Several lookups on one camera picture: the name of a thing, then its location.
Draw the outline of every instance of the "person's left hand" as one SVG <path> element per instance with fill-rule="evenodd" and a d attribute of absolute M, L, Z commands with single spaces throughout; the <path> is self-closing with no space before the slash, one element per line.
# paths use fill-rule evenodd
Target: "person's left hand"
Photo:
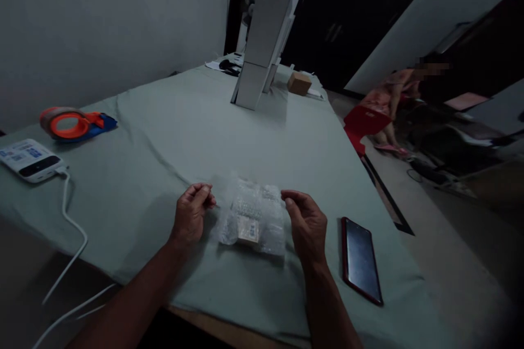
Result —
<path fill-rule="evenodd" d="M 176 202 L 175 224 L 169 241 L 187 249 L 196 244 L 204 229 L 204 214 L 216 206 L 211 193 L 213 186 L 207 183 L 191 185 Z"/>

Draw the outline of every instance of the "chair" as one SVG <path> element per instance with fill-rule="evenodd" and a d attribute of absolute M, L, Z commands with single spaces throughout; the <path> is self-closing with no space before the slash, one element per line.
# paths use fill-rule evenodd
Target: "chair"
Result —
<path fill-rule="evenodd" d="M 360 141 L 366 135 L 374 135 L 391 123 L 391 118 L 382 113 L 357 105 L 344 117 L 344 131 L 359 157 L 366 154 L 366 146 Z"/>

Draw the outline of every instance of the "pink slipper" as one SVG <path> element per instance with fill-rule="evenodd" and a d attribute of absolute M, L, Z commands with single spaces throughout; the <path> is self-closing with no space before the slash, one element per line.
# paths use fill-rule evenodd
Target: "pink slipper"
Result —
<path fill-rule="evenodd" d="M 400 149 L 396 149 L 396 153 L 401 158 L 411 157 L 411 153 L 409 151 L 407 151 L 405 148 L 402 148 L 402 147 Z"/>
<path fill-rule="evenodd" d="M 382 150 L 390 153 L 398 152 L 397 148 L 393 145 L 374 145 L 373 147 L 377 150 Z"/>

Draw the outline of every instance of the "orange tape dispenser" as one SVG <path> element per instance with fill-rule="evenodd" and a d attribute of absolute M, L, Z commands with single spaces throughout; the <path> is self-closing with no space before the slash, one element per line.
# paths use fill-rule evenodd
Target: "orange tape dispenser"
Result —
<path fill-rule="evenodd" d="M 58 123 L 75 118 L 77 123 L 69 129 L 59 129 Z M 40 126 L 55 140 L 71 143 L 90 139 L 116 127 L 117 121 L 101 112 L 84 113 L 72 107 L 56 106 L 43 111 Z"/>

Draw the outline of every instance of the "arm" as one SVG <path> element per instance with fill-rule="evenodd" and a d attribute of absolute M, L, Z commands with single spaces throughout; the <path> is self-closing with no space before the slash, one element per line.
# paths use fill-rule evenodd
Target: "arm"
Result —
<path fill-rule="evenodd" d="M 362 348 L 326 261 L 328 219 L 307 194 L 285 190 L 282 199 L 291 218 L 293 243 L 304 271 L 312 346 Z"/>
<path fill-rule="evenodd" d="M 206 209 L 216 205 L 210 184 L 194 184 L 180 197 L 168 242 L 120 290 L 68 348 L 135 348 L 164 304 L 192 246 L 202 236 Z"/>
<path fill-rule="evenodd" d="M 393 90 L 391 92 L 391 102 L 390 102 L 390 109 L 391 109 L 391 119 L 395 120 L 397 117 L 397 107 L 398 102 L 400 101 L 400 95 L 402 94 L 402 87 L 403 85 L 394 85 Z"/>

